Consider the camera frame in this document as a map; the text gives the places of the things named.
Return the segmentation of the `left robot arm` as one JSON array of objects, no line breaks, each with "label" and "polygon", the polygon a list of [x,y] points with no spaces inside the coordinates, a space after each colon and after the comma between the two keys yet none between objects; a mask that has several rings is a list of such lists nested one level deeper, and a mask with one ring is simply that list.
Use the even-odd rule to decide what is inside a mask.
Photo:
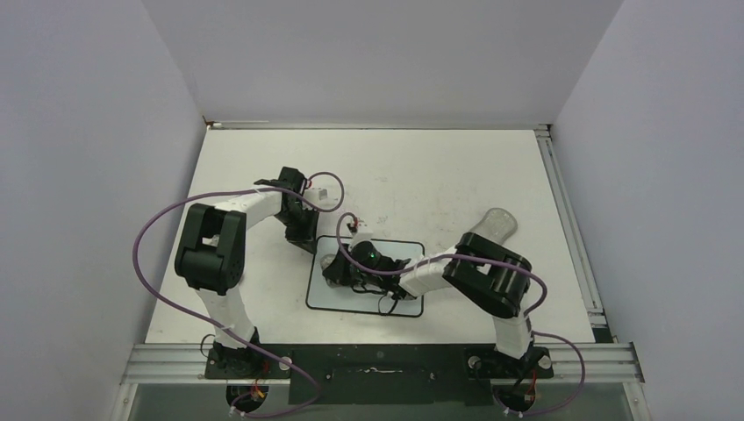
[{"label": "left robot arm", "polygon": [[239,292],[247,232],[274,217],[284,225],[284,237],[291,245],[315,253],[319,212],[311,203],[323,196],[311,190],[310,178],[284,167],[278,178],[259,180],[246,193],[188,208],[176,249],[175,273],[196,291],[209,317],[219,324],[214,360],[239,377],[255,375],[265,360],[254,348],[260,335]]}]

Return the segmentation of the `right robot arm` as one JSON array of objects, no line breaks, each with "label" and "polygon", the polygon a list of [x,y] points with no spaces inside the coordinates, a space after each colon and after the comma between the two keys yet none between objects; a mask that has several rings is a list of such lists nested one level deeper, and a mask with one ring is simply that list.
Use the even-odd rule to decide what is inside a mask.
[{"label": "right robot arm", "polygon": [[532,265],[499,240],[467,232],[446,252],[395,259],[372,240],[355,236],[323,257],[320,267],[332,287],[389,296],[396,303],[456,289],[492,317],[499,369],[519,375],[531,364],[533,331],[522,302],[533,280]]}]

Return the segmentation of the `white whiteboard black frame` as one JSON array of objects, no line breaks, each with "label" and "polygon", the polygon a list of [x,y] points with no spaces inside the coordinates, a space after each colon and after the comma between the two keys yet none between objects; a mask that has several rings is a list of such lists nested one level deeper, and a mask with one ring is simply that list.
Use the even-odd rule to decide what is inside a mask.
[{"label": "white whiteboard black frame", "polygon": [[381,287],[364,279],[358,279],[351,285],[330,283],[322,275],[321,260],[327,255],[336,256],[336,238],[320,236],[316,246],[317,253],[313,258],[305,298],[309,309],[401,318],[418,318],[423,315],[425,300],[422,296],[396,300],[391,292],[384,292]]}]

